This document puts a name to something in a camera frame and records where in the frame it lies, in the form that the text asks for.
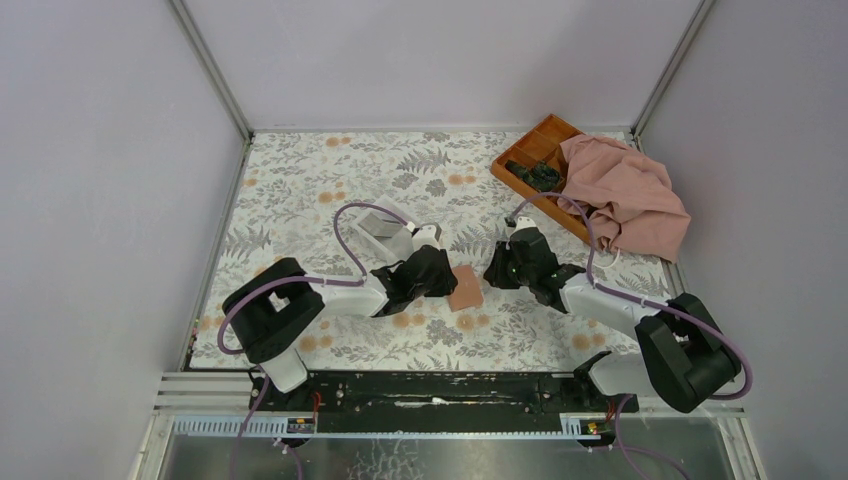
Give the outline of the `tan leather card holder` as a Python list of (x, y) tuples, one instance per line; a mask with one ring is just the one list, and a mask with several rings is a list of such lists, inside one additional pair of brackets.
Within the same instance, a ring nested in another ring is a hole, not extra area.
[(471, 265), (459, 265), (452, 268), (457, 286), (448, 296), (448, 305), (452, 312), (476, 308), (483, 304), (480, 282)]

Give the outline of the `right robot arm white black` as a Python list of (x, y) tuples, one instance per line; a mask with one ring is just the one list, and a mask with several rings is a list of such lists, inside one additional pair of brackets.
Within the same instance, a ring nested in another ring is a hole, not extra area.
[(585, 268), (561, 263), (527, 217), (509, 222), (484, 273), (494, 288), (526, 288), (563, 314), (602, 322), (639, 346), (604, 352), (575, 370), (575, 402), (597, 412), (614, 396), (658, 397), (682, 413), (706, 400), (733, 400), (751, 388), (749, 363), (730, 345), (700, 299), (684, 293), (662, 300), (599, 283)]

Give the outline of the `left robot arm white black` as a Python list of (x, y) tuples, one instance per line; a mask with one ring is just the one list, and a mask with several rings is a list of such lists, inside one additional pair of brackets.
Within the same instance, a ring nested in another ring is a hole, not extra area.
[(288, 411), (309, 401), (308, 370), (296, 341), (323, 316), (380, 318), (404, 311), (420, 297), (447, 297), (458, 286), (447, 252), (425, 245), (406, 260), (361, 278), (309, 276), (294, 258), (277, 261), (223, 303), (224, 328), (269, 378), (272, 398)]

